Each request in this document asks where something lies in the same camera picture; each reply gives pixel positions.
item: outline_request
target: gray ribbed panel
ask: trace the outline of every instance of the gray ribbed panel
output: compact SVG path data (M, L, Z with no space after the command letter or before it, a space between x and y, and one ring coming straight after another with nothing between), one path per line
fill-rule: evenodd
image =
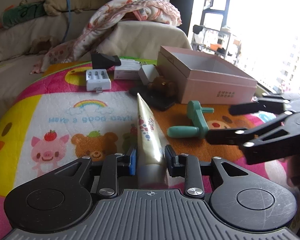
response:
M267 234L236 231L216 219L201 200L176 189L127 190L112 200L101 200L79 225L53 234L13 230L5 240L293 240L286 228Z

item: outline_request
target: pink floral blanket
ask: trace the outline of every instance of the pink floral blanket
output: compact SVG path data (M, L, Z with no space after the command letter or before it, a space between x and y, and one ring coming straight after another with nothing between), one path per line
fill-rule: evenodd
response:
M112 0L99 8L76 39L62 43L47 52L31 73L45 72L51 64L77 61L93 50L102 36L120 20L154 21L173 26L181 25L180 12L163 0Z

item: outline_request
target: play mat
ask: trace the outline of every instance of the play mat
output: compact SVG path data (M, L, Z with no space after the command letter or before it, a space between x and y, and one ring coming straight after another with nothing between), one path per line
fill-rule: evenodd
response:
M110 91L87 92L85 71L91 63L67 63L50 66L44 76L26 88L0 121L0 239L11 227L3 211L5 196L15 187L60 167L76 158L90 155L94 161L116 152L126 152L137 140L137 100L127 91L139 81L112 80ZM210 129L252 128L274 118L258 113L231 116L228 106L214 107L205 114ZM160 127L162 146L191 153L210 161L221 156L285 187L285 164L271 161L247 166L236 146L209 145L197 138L173 139L166 134L174 125L191 125L186 105L176 104L165 112L152 109ZM169 178L169 187L183 189L182 178ZM206 192L211 192L203 177ZM298 200L298 212L290 229L300 225L300 195L289 188Z

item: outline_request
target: blue cord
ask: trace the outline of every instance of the blue cord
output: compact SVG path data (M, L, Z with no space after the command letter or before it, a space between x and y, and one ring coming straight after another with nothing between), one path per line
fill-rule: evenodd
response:
M65 35L63 36L63 39L61 41L61 43L64 43L65 42L65 39L68 35L68 30L69 30L69 27L70 27L70 23L71 23L71 6L70 6L70 0L66 0L67 1L67 7L68 7L68 14L69 14L69 18L68 18L68 24L67 24L67 30L65 32Z

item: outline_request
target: open cardboard box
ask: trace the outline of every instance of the open cardboard box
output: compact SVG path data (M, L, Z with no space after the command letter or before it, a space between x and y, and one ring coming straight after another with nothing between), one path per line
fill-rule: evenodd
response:
M240 104L251 101L256 91L254 78L217 55L161 46L157 66L177 84L182 104Z

